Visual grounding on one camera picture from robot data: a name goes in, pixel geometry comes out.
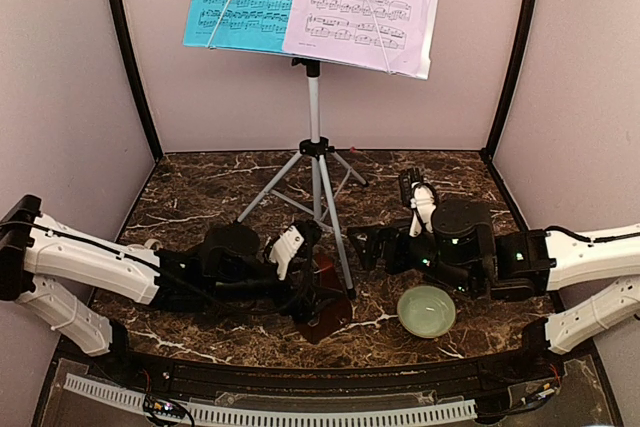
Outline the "brown wooden metronome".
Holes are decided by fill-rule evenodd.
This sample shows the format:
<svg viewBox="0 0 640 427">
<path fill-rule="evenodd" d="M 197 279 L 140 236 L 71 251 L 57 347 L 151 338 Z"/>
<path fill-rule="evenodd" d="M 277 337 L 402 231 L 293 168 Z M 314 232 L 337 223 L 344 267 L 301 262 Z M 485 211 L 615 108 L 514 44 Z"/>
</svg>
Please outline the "brown wooden metronome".
<svg viewBox="0 0 640 427">
<path fill-rule="evenodd" d="M 353 310 L 346 290 L 343 288 L 333 261 L 324 253 L 314 256 L 314 283 L 309 320 L 296 322 L 302 337 L 311 344 L 318 344 L 338 332 L 353 319 Z"/>
</svg>

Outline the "grey folding music stand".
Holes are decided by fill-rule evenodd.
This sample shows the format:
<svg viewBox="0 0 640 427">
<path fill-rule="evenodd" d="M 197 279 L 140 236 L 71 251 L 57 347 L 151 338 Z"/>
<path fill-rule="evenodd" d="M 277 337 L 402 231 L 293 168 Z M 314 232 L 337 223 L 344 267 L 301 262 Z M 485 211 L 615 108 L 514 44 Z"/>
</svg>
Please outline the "grey folding music stand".
<svg viewBox="0 0 640 427">
<path fill-rule="evenodd" d="M 277 55 L 288 56 L 295 64 L 305 68 L 309 92 L 310 136 L 300 144 L 298 156 L 308 157 L 312 167 L 313 204 L 308 212 L 322 228 L 339 234 L 341 227 L 335 206 L 337 189 L 331 184 L 327 166 L 332 150 L 328 140 L 320 132 L 320 67 L 328 61 L 298 57 L 284 51 Z"/>
</svg>

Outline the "purple sheet music page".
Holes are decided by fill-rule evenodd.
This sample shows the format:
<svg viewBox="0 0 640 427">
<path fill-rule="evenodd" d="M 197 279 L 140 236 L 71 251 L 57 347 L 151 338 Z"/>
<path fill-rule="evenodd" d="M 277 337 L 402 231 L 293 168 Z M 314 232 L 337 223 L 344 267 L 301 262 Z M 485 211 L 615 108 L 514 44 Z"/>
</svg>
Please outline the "purple sheet music page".
<svg viewBox="0 0 640 427">
<path fill-rule="evenodd" d="M 438 0 L 293 0 L 284 52 L 425 80 Z"/>
</svg>

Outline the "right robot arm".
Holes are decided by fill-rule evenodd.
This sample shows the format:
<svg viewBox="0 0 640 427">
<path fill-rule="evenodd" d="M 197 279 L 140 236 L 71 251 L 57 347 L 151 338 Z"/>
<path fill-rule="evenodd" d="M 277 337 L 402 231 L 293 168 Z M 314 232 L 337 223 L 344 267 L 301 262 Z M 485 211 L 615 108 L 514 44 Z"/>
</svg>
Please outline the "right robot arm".
<svg viewBox="0 0 640 427">
<path fill-rule="evenodd" d="M 484 204 L 449 199 L 432 211 L 415 208 L 409 222 L 351 227 L 347 236 L 367 270 L 378 263 L 391 275 L 419 270 L 472 298 L 523 301 L 611 280 L 573 308 L 524 329 L 526 346 L 510 360 L 511 373 L 521 381 L 547 367 L 548 350 L 566 354 L 639 312 L 637 225 L 583 234 L 550 226 L 497 236 Z"/>
</svg>

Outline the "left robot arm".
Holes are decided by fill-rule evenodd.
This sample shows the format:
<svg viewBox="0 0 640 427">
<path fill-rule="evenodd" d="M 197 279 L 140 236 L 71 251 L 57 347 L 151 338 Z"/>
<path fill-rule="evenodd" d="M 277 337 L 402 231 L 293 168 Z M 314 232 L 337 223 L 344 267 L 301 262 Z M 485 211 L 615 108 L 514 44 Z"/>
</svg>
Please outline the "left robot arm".
<svg viewBox="0 0 640 427">
<path fill-rule="evenodd" d="M 280 314 L 312 322 L 339 292 L 319 284 L 313 248 L 321 230 L 296 222 L 266 247 L 239 224 L 213 225 L 182 252 L 148 241 L 121 245 L 76 231 L 22 197 L 1 219 L 1 298 L 24 306 L 72 340 L 120 383 L 141 374 L 121 324 L 92 311 L 60 284 L 68 279 L 155 310 Z"/>
</svg>

